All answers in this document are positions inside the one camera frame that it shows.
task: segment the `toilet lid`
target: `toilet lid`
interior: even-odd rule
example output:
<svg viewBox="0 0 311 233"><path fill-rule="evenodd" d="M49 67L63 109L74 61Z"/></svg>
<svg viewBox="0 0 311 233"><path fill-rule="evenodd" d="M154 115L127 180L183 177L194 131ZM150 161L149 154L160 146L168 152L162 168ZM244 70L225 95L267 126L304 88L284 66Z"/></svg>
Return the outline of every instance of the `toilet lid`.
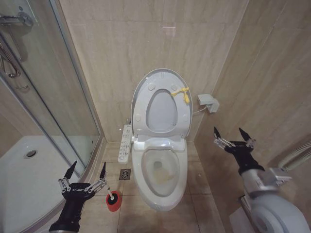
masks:
<svg viewBox="0 0 311 233"><path fill-rule="evenodd" d="M150 137L185 138L192 121L192 99L185 103L184 93L172 96L185 81L169 69L156 69L148 73L138 84L132 101L133 134L138 141Z"/></svg>

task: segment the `beige tile wall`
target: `beige tile wall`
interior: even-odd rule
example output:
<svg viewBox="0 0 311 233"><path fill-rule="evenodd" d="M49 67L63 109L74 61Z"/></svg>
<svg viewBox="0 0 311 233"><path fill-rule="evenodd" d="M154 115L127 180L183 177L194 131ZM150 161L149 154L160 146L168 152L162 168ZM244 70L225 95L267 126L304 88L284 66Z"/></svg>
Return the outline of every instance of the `beige tile wall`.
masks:
<svg viewBox="0 0 311 233"><path fill-rule="evenodd" d="M227 233L243 186L233 156L213 144L213 126L230 140L241 139L239 127L250 133L265 167L310 136L310 18L307 0L250 0L213 92L220 109L202 120L195 144ZM308 222L310 166L292 171L294 182L284 187Z"/></svg>
<svg viewBox="0 0 311 233"><path fill-rule="evenodd" d="M0 113L22 136L42 135L42 131L2 82L0 82Z"/></svg>
<svg viewBox="0 0 311 233"><path fill-rule="evenodd" d="M133 92L156 68L211 93L248 0L60 0L109 142L130 117ZM202 113L193 117L193 140Z"/></svg>
<svg viewBox="0 0 311 233"><path fill-rule="evenodd" d="M21 138L20 132L0 113L0 158Z"/></svg>

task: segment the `power cord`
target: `power cord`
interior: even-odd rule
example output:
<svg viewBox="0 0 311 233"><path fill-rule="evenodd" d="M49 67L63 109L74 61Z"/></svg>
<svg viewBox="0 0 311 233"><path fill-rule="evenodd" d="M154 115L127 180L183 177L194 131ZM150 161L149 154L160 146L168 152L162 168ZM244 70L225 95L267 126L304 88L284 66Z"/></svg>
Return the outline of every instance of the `power cord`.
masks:
<svg viewBox="0 0 311 233"><path fill-rule="evenodd" d="M193 112L192 115L195 114L195 113L201 112L201 111L203 111L203 110L205 110L205 109L207 109L207 105L205 105L205 107L202 108L201 110L198 110L198 111L196 111L196 112Z"/></svg>

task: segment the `shower enclosure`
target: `shower enclosure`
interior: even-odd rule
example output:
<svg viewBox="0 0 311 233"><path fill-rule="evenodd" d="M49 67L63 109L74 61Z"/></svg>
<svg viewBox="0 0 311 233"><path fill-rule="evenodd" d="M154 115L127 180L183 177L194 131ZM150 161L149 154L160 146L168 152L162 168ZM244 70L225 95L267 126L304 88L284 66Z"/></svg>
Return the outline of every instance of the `shower enclosure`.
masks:
<svg viewBox="0 0 311 233"><path fill-rule="evenodd" d="M55 0L0 0L0 232L51 213L104 138L62 17Z"/></svg>

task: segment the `yellow ribbon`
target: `yellow ribbon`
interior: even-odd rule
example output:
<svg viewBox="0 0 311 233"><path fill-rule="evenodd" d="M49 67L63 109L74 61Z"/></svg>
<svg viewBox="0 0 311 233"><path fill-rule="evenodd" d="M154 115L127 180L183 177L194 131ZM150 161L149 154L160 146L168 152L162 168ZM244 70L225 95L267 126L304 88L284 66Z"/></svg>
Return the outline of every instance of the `yellow ribbon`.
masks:
<svg viewBox="0 0 311 233"><path fill-rule="evenodd" d="M178 93L181 93L181 92L184 92L184 102L185 103L190 103L190 99L189 99L189 96L187 94L187 91L189 91L189 87L187 88L181 88L179 91L177 91L176 93L171 93L172 96L175 96L177 95Z"/></svg>

